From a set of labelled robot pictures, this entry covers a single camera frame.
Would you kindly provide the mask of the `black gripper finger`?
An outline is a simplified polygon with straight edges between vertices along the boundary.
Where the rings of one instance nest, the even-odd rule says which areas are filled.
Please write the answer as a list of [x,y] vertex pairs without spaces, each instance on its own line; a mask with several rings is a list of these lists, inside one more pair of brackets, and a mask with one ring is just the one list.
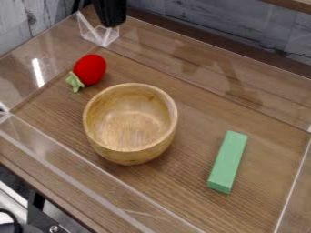
[[91,0],[101,24],[116,27],[127,20],[128,0]]

